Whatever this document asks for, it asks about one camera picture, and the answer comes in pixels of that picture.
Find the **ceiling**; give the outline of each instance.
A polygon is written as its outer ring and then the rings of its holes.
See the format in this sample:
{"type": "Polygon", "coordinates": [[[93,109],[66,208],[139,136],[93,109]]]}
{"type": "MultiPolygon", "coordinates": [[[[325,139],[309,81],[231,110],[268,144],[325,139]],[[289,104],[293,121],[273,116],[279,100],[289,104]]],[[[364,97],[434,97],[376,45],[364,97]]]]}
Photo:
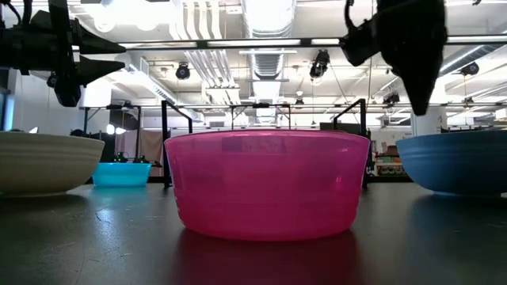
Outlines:
{"type": "MultiPolygon", "coordinates": [[[[17,6],[22,0],[13,1],[17,6]]],[[[80,22],[91,32],[106,39],[126,42],[144,40],[172,40],[169,33],[170,14],[166,12],[165,3],[151,3],[153,9],[135,11],[136,17],[132,19],[157,19],[158,25],[150,31],[143,31],[135,25],[135,20],[122,20],[110,32],[98,32],[95,29],[94,17],[97,17],[91,5],[73,5],[78,1],[69,0],[70,11],[73,17],[79,18],[80,22]]],[[[373,1],[356,1],[351,9],[353,21],[361,23],[363,19],[370,18],[375,11],[373,1]]],[[[240,13],[230,13],[231,10],[241,8],[239,0],[220,0],[220,32],[226,39],[244,38],[243,19],[240,13]]],[[[447,26],[450,35],[485,35],[497,33],[498,27],[505,25],[505,10],[507,1],[482,0],[478,6],[473,6],[472,1],[447,1],[447,26]]],[[[344,36],[346,27],[343,17],[344,1],[335,0],[301,0],[297,2],[294,24],[292,27],[293,37],[328,37],[344,36]]],[[[459,52],[464,46],[447,46],[444,49],[444,57],[459,52]]],[[[297,53],[286,55],[284,64],[284,76],[288,82],[281,84],[280,96],[288,103],[294,103],[298,97],[296,91],[303,91],[302,98],[307,104],[333,104],[355,101],[359,98],[368,98],[370,102],[382,102],[382,97],[389,91],[386,84],[395,79],[388,72],[388,66],[380,55],[374,56],[363,66],[352,67],[344,57],[341,49],[332,48],[330,53],[330,65],[332,66],[322,77],[320,85],[312,85],[309,74],[309,66],[316,56],[317,48],[300,48],[297,53]]],[[[227,50],[227,58],[238,87],[239,97],[248,100],[252,90],[249,80],[250,63],[247,56],[240,55],[239,50],[227,50]]],[[[151,65],[151,76],[170,90],[177,99],[178,104],[205,104],[202,94],[202,81],[197,72],[191,69],[191,76],[187,80],[178,80],[175,71],[178,63],[186,62],[183,51],[130,51],[133,59],[145,58],[151,65]]],[[[438,97],[440,102],[461,102],[467,94],[481,92],[493,86],[507,83],[507,48],[501,47],[490,53],[476,63],[480,71],[475,76],[466,78],[463,84],[463,76],[448,75],[442,78],[445,95],[438,97]]],[[[139,82],[132,81],[126,74],[118,72],[109,76],[108,80],[115,86],[113,98],[128,99],[145,105],[158,103],[156,96],[145,89],[139,82]]],[[[491,96],[484,97],[480,102],[500,101],[507,99],[507,89],[501,89],[491,96]]],[[[487,116],[495,108],[481,108],[474,112],[467,112],[466,116],[487,116]]],[[[326,112],[324,108],[317,108],[312,112],[326,112]]],[[[463,108],[448,112],[462,112],[463,108]]],[[[159,116],[157,112],[149,112],[153,116],[159,116]]]]}

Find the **dark table surface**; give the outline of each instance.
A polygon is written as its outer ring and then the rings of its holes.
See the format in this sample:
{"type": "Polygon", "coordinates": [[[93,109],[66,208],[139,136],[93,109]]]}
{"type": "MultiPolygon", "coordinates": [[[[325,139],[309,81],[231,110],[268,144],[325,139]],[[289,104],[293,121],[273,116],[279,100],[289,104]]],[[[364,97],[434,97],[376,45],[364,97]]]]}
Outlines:
{"type": "Polygon", "coordinates": [[[241,242],[185,230],[173,193],[0,199],[0,284],[507,284],[507,199],[371,184],[350,231],[241,242]]]}

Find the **bowl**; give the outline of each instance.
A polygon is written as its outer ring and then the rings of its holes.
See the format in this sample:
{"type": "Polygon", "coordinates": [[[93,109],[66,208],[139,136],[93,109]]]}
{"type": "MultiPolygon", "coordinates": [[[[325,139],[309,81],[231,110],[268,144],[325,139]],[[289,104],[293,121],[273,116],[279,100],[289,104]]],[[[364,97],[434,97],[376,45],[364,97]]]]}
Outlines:
{"type": "Polygon", "coordinates": [[[46,196],[85,183],[104,142],[80,137],[0,132],[2,196],[46,196]]]}
{"type": "Polygon", "coordinates": [[[187,228],[295,241],[351,226],[369,140],[333,131],[220,131],[178,136],[165,147],[187,228]]]}
{"type": "Polygon", "coordinates": [[[403,168],[420,186],[451,196],[507,192],[507,131],[423,135],[396,142],[403,168]]]}
{"type": "Polygon", "coordinates": [[[144,187],[150,170],[150,163],[99,163],[93,173],[93,184],[96,187],[144,187]]]}

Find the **cyan plastic bin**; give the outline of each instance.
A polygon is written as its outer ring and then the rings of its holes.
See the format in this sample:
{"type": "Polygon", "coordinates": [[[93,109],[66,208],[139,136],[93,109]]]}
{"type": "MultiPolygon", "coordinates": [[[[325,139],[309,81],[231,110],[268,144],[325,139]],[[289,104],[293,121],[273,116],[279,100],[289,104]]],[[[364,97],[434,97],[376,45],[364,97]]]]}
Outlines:
{"type": "Polygon", "coordinates": [[[99,163],[92,178],[96,187],[143,187],[150,170],[151,163],[99,163]]]}

